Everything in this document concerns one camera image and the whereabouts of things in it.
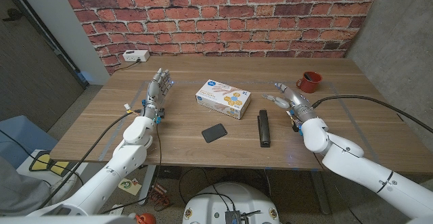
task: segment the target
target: power strip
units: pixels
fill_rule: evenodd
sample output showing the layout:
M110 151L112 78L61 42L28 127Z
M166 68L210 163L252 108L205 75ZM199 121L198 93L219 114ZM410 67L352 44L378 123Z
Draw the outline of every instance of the power strip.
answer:
M123 53L123 58L127 62L136 62L138 59L140 62L146 62L149 57L148 50L127 50Z

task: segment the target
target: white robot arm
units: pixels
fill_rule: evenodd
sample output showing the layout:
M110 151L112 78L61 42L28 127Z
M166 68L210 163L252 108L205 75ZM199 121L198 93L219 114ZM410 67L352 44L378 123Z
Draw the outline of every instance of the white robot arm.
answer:
M327 125L303 95L280 83L275 86L290 102L263 96L292 109L295 123L302 125L305 146L324 155L323 164L329 170L365 186L412 219L433 215L433 192L364 158L363 149L356 143L327 132Z
M105 204L120 181L144 163L147 149L152 144L150 133L160 122L165 95L172 87L168 70L155 74L147 88L140 116L124 131L123 140L116 147L112 159L72 197L60 203L36 210L32 217L47 215L94 215Z

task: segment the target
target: box of gloves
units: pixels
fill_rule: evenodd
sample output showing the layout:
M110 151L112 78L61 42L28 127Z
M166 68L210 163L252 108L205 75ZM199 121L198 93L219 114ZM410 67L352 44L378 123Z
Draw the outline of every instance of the box of gloves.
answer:
M197 104L240 119L250 104L251 93L208 80L196 93Z

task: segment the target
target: coffee mug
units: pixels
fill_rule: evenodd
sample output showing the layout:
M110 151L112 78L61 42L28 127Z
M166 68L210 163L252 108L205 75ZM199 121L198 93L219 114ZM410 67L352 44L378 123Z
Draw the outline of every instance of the coffee mug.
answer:
M296 82L296 86L305 93L316 91L319 83L322 81L322 76L316 72L304 72L302 79Z

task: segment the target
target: concrete wall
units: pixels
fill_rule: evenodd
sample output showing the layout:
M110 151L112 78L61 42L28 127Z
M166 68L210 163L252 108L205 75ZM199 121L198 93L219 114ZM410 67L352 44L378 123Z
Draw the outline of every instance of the concrete wall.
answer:
M393 106L433 127L433 0L376 0L346 57ZM404 120L433 152L433 134Z

